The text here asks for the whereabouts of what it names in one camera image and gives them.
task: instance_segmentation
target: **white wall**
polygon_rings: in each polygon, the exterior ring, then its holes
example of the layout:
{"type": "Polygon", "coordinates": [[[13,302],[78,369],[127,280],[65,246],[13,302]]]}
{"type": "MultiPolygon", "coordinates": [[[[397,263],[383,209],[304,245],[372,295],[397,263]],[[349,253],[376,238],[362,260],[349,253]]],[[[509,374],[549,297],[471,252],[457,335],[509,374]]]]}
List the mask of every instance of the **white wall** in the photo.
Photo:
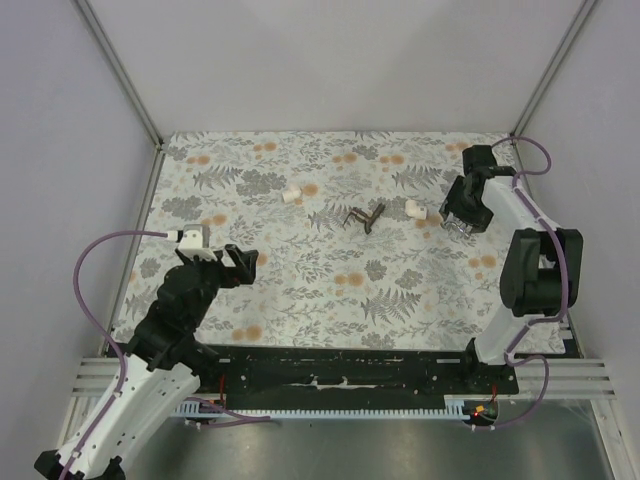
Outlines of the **white wall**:
{"type": "MultiPolygon", "coordinates": [[[[555,158],[532,178],[547,213],[585,239],[573,318],[604,358],[640,447],[640,3],[601,2],[526,134],[555,158]]],[[[523,148],[527,167],[540,155],[523,148]]]]}
{"type": "MultiPolygon", "coordinates": [[[[71,274],[97,236],[132,227],[152,147],[68,0],[9,2],[0,15],[0,465],[39,478],[79,359],[97,337],[71,274]]],[[[81,283],[105,318],[126,244],[81,283]]]]}
{"type": "Polygon", "coordinates": [[[580,0],[91,0],[163,134],[515,125],[580,0]]]}

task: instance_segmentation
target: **floral tablecloth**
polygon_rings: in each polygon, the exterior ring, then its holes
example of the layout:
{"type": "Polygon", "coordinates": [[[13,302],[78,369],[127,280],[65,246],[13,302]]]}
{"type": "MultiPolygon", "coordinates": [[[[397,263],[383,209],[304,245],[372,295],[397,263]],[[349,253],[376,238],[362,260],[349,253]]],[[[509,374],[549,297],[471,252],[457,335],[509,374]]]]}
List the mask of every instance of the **floral tablecloth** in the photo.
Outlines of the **floral tablecloth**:
{"type": "MultiPolygon", "coordinates": [[[[389,132],[175,134],[146,228],[203,223],[211,245],[257,249],[255,285],[222,290],[198,334],[210,344],[376,349],[464,348],[500,304],[510,240],[494,219],[470,239],[450,236],[437,210],[462,171],[461,151],[502,135],[389,132]],[[303,195],[284,204],[281,191],[303,195]],[[427,220],[404,213],[414,199],[427,220]],[[386,209],[365,235],[351,207],[386,209]]],[[[508,145],[497,149],[513,163],[508,145]]],[[[127,341],[179,263],[175,245],[142,240],[119,321],[127,341]]],[[[521,351],[562,352],[553,326],[521,351]]]]}

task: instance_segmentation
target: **floral pattern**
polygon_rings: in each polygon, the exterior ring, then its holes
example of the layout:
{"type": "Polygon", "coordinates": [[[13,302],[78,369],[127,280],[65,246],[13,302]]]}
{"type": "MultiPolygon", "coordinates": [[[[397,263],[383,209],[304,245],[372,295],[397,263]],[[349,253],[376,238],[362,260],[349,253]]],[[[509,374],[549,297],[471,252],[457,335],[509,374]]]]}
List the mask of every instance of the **floral pattern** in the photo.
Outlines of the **floral pattern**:
{"type": "MultiPolygon", "coordinates": [[[[494,219],[487,232],[450,236],[437,211],[470,144],[499,134],[392,132],[177,133],[147,230],[199,222],[211,246],[256,249],[253,286],[222,290],[197,332],[210,343],[298,347],[459,350],[500,304],[498,281],[510,238],[494,219]],[[301,198],[284,204],[288,184],[301,198]],[[426,220],[404,213],[416,200],[426,220]],[[386,209],[365,235],[352,207],[386,209]]],[[[499,162],[512,164],[503,144],[499,162]]],[[[175,245],[143,238],[114,335],[127,341],[175,245]]],[[[562,352],[554,326],[533,329],[521,351],[562,352]]]]}

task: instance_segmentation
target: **robotic arm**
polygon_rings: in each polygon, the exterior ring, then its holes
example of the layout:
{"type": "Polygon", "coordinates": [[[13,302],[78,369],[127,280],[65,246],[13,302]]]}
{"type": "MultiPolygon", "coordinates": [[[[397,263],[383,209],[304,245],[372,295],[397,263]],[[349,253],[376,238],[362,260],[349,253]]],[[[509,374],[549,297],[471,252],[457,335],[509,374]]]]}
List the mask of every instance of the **robotic arm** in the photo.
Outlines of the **robotic arm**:
{"type": "Polygon", "coordinates": [[[220,288],[253,284],[258,252],[243,253],[235,245],[214,251],[208,233],[205,226],[187,225],[170,234],[170,240],[179,242],[176,253],[183,265],[167,272],[157,300],[126,346],[127,373],[120,392],[115,391],[118,374],[71,440],[40,455],[35,467],[45,478],[58,480],[74,457],[64,480],[124,480],[142,446],[198,390],[201,377],[220,374],[218,355],[197,342],[194,333],[220,288]],[[225,255],[233,266],[225,266],[225,255]],[[111,407],[78,453],[78,442],[107,402],[111,407]]]}
{"type": "Polygon", "coordinates": [[[443,226],[472,235],[484,232],[495,215],[512,232],[500,276],[503,304],[487,329],[467,347],[468,368],[473,371],[483,364],[503,365],[509,345],[531,320],[558,314],[562,300],[560,261],[567,263],[568,306],[575,303],[583,240],[577,230],[562,229],[549,219],[526,192],[520,189],[516,193],[515,170],[498,166],[490,145],[469,147],[462,157],[464,177],[456,178],[440,208],[443,226]],[[539,219],[555,232],[564,259],[558,258],[539,219]]]}

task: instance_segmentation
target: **gray floor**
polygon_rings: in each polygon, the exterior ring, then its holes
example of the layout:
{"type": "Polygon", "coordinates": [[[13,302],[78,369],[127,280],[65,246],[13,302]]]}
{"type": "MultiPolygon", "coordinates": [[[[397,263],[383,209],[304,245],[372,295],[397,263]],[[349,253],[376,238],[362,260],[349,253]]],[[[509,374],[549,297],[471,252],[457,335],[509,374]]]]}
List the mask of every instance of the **gray floor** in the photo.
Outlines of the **gray floor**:
{"type": "MultiPolygon", "coordinates": [[[[501,402],[501,417],[525,405],[501,402]]],[[[129,480],[612,479],[588,403],[547,403],[522,426],[288,421],[198,432],[169,420],[129,480]]]]}

